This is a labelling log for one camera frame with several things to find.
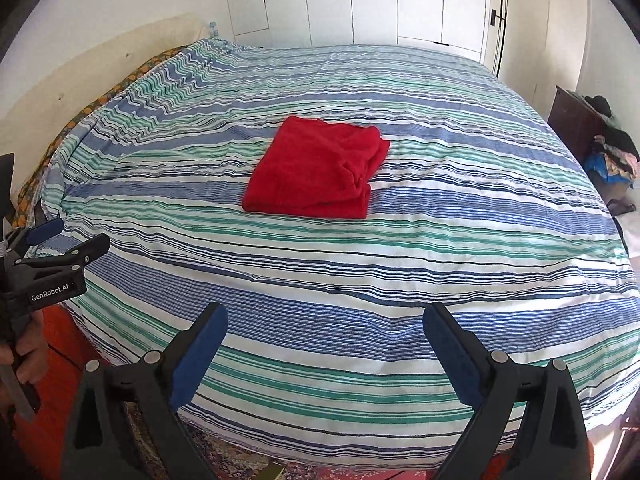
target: red garment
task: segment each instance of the red garment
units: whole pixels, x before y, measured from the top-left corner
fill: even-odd
[[[389,141],[375,126],[288,117],[249,179],[245,211],[316,218],[365,218],[367,180]]]

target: white wardrobe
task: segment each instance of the white wardrobe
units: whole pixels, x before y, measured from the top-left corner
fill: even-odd
[[[238,43],[404,44],[481,60],[489,0],[228,0]]]

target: striped bedsheet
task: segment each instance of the striped bedsheet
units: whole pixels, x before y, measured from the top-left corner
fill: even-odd
[[[242,211],[292,114],[374,124],[391,141],[366,220]],[[66,227],[40,254],[111,237],[67,303],[111,362],[226,305],[223,347],[180,415],[258,452],[441,463],[471,411],[422,334],[428,301],[517,362],[564,359],[588,429],[640,384],[638,288],[607,209],[546,123],[471,60],[200,40],[82,120],[42,198]]]

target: mattress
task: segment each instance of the mattress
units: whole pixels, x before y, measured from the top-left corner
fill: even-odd
[[[290,115],[373,124],[390,140],[366,219],[242,211]],[[441,463],[472,412],[422,333],[430,301],[516,362],[564,359],[587,429],[640,384],[638,288],[606,207],[542,118],[468,59],[200,40],[81,120],[41,194],[65,231],[39,254],[111,237],[87,293],[66,303],[109,361],[164,348],[209,301],[228,308],[180,416],[247,449]]]

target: brown wooden cabinet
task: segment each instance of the brown wooden cabinet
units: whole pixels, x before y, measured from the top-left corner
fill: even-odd
[[[560,87],[547,122],[580,165],[589,155],[593,137],[604,135],[607,127],[599,113]]]

